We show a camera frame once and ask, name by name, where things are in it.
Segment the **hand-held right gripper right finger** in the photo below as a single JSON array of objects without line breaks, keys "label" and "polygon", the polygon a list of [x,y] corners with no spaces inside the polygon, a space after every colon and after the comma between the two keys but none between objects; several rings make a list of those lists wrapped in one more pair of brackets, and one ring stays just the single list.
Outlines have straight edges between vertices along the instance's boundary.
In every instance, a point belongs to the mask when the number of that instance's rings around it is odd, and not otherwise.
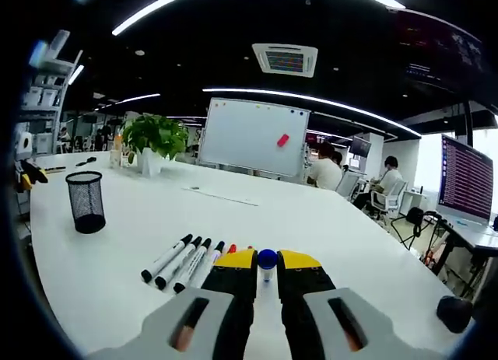
[{"label": "hand-held right gripper right finger", "polygon": [[282,323],[293,359],[442,359],[395,334],[392,321],[350,288],[336,288],[313,257],[277,252]]}]

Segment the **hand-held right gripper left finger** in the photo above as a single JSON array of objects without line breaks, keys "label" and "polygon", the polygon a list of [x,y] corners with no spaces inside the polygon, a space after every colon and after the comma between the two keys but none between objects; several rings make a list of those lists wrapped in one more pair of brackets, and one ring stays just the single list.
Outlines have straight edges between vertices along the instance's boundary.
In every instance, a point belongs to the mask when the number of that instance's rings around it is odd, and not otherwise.
[{"label": "hand-held right gripper left finger", "polygon": [[220,257],[201,288],[186,288],[142,323],[140,333],[89,359],[241,359],[254,319],[258,254]]}]

